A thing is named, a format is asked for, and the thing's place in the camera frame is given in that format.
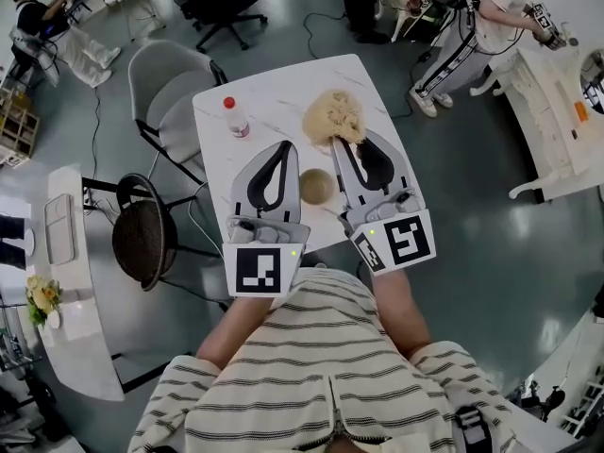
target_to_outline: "gray chair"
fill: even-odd
[[[201,149],[193,96],[227,83],[208,56],[168,41],[151,42],[128,67],[132,118],[141,136],[197,184],[203,181],[183,166]]]

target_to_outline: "plastic bottle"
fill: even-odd
[[[249,124],[241,107],[237,106],[235,99],[231,96],[223,101],[226,125],[236,138],[244,138],[249,134]]]

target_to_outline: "red bottle cap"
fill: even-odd
[[[227,109],[233,109],[235,107],[235,99],[233,99],[232,97],[226,97],[223,101],[223,105]]]

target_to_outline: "yellow flower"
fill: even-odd
[[[33,291],[32,298],[34,300],[34,304],[36,304],[36,307],[38,309],[43,310],[46,314],[49,314],[52,311],[53,305],[46,298],[46,295],[42,291],[42,288],[38,288]]]
[[[27,278],[27,288],[32,292],[38,289],[41,284],[42,279],[40,276],[31,276]]]

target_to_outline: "striped shirt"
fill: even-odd
[[[470,355],[437,343],[407,361],[356,278],[301,269],[281,302],[224,370],[175,358],[128,451],[151,451],[182,428],[187,453],[309,450],[328,442],[341,417],[355,442],[419,438],[425,447],[413,451],[452,453],[460,402],[480,410],[495,452],[513,444],[511,413]]]

